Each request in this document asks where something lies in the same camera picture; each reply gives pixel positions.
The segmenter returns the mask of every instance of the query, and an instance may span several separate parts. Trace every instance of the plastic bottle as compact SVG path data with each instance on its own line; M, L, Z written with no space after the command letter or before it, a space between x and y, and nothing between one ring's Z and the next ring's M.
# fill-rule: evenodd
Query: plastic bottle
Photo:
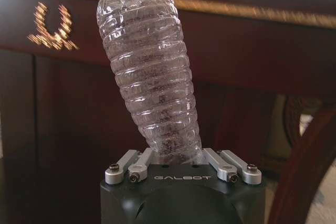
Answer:
M100 0L97 22L120 93L159 163L200 163L194 87L173 0Z

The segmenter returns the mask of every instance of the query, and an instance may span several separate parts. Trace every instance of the hex bolt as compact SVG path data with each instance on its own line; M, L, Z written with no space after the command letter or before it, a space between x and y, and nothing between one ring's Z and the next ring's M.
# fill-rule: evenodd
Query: hex bolt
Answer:
M248 164L246 167L250 172L256 172L258 170L258 167L254 164Z
M109 166L109 169L113 172L119 171L119 165L118 164L112 164Z
M238 180L238 175L235 173L229 173L227 175L227 180L230 181L231 183L236 183Z
M136 182L139 181L139 179L140 179L140 175L139 175L139 173L132 173L132 174L130 175L130 182L131 182L131 183L136 183Z

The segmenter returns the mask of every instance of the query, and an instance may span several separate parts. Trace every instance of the wooden panel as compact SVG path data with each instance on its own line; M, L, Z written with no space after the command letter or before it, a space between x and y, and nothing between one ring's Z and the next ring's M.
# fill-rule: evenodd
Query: wooden panel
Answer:
M248 163L261 165L271 124L275 95L228 89L216 129L214 147L231 150Z
M0 50L0 111L5 158L35 163L33 57Z
M35 32L34 7L50 8L47 24L57 28L57 6L73 16L70 39L78 51L53 51L29 42ZM222 0L257 6L285 7L333 14L335 0ZM96 26L97 0L0 0L0 47L65 60L108 65ZM275 22L180 11L185 42L196 80L277 93L336 99L336 31Z
M126 150L147 146L109 67L38 57L36 69L43 167L91 167L99 179ZM195 83L195 90L203 145L213 146L225 90L201 82Z

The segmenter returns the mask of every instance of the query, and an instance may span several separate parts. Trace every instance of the wooden furniture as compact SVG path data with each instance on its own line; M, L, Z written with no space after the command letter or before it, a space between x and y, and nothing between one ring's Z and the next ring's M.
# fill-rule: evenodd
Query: wooden furniture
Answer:
M78 50L27 38L40 35L39 2L48 8L50 36L60 25L58 6L67 9L66 41ZM104 169L125 150L146 146L109 69L97 2L0 0L1 223L98 223ZM175 2L204 146L259 165L277 93L324 101L293 148L269 220L304 223L336 152L336 0Z

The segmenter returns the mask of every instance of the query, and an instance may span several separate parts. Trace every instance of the gold ornament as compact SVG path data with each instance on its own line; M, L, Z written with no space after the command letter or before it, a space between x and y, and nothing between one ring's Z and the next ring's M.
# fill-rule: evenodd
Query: gold ornament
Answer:
M36 6L35 24L36 30L39 32L37 35L30 34L27 38L38 45L44 45L47 48L55 48L61 50L63 47L66 47L68 50L79 49L75 43L71 40L68 40L69 34L71 32L71 15L64 5L59 6L59 12L61 14L61 24L58 28L58 31L51 35L45 23L45 17L48 11L48 8L43 3L39 2Z

